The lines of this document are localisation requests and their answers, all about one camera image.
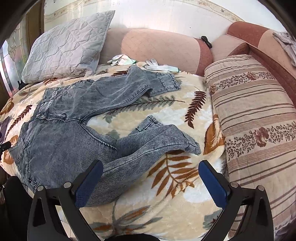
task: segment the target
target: gray quilted pillow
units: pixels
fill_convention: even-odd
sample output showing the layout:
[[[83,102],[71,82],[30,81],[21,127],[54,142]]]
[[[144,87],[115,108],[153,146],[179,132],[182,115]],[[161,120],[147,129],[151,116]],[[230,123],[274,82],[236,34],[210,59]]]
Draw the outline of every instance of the gray quilted pillow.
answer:
[[[42,34],[22,72],[24,83],[94,74],[114,13],[76,18]]]

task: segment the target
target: blue gripper pad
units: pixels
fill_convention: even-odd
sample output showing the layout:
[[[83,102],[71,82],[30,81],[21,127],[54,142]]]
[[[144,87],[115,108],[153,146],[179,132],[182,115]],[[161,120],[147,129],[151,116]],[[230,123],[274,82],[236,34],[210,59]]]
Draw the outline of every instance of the blue gripper pad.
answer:
[[[102,174],[103,164],[98,161],[75,192],[75,206],[77,208],[85,207]]]
[[[198,172],[216,206],[225,209],[227,205],[227,192],[204,161],[199,163]]]

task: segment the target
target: pillow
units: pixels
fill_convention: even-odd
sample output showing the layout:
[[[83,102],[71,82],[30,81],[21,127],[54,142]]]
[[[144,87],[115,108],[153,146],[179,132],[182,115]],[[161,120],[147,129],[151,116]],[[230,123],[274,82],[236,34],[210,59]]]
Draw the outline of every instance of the pillow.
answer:
[[[212,63],[211,51],[201,39],[153,29],[109,29],[99,63],[106,64],[118,54],[137,61],[154,58],[160,65],[175,66],[200,76]]]
[[[22,72],[24,83],[94,74],[114,13],[76,18],[42,34]]]
[[[230,181],[265,187],[275,231],[296,216],[296,109],[275,77],[250,55],[205,69],[225,135]],[[229,235],[233,236],[243,210]]]
[[[212,42],[212,46],[211,53],[214,62],[231,55],[248,54],[250,51],[245,41],[230,35],[221,35]]]

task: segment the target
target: gray cloth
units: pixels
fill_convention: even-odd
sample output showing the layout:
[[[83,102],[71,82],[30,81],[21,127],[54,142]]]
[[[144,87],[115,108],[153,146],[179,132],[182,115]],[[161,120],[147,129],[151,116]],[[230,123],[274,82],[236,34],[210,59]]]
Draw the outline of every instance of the gray cloth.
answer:
[[[33,117],[23,124],[17,144],[9,150],[22,181],[34,191],[39,185],[60,187],[98,159],[103,175],[87,203],[95,206],[122,194],[165,152],[199,155],[194,139],[153,116],[119,140],[86,126],[92,116],[128,106],[145,93],[151,97],[179,89],[173,74],[153,73],[136,65],[126,75],[46,89]]]
[[[296,41],[288,32],[274,32],[273,37],[291,58],[291,64],[296,67]]]

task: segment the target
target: blanket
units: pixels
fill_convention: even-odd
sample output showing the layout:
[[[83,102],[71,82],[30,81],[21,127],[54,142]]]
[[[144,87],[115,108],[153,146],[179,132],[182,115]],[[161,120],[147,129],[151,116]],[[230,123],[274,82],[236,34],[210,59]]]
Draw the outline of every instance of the blanket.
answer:
[[[137,65],[143,68],[145,63]],[[97,74],[87,79],[99,81],[101,77],[126,74],[129,67],[100,66]],[[181,90],[153,98],[143,96],[127,107],[94,116],[87,123],[98,133],[118,139],[128,135],[144,118],[153,115],[164,125],[174,124],[188,133],[202,150],[199,156],[183,151],[166,153],[113,202],[81,208],[84,218],[100,237],[146,233],[166,240],[197,238],[210,229],[221,212],[199,178],[197,169],[204,159],[218,172],[223,172],[226,166],[224,137],[218,116],[213,112],[204,77],[186,72],[174,75]],[[22,124],[30,120],[46,88],[66,86],[82,79],[85,78],[50,79],[28,85],[15,94],[0,112],[4,142],[15,145]],[[8,151],[3,153],[0,165],[10,175],[19,176]],[[71,236],[73,232],[61,208],[57,209]]]

